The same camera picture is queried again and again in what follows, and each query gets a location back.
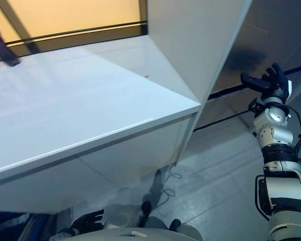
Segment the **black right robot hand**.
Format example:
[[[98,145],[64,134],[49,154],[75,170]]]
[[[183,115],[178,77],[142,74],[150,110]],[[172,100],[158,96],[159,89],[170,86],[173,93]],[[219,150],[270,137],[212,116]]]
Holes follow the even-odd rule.
[[[262,99],[276,97],[284,104],[289,98],[289,80],[276,62],[260,78],[241,73],[240,80],[245,87],[262,93]]]

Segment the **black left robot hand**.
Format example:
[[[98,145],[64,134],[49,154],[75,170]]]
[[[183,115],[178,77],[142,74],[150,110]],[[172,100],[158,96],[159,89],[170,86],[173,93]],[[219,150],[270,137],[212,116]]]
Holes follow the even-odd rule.
[[[102,220],[104,210],[94,211],[81,216],[73,221],[71,227],[77,229],[80,232],[93,231],[102,228],[102,224],[99,221]]]

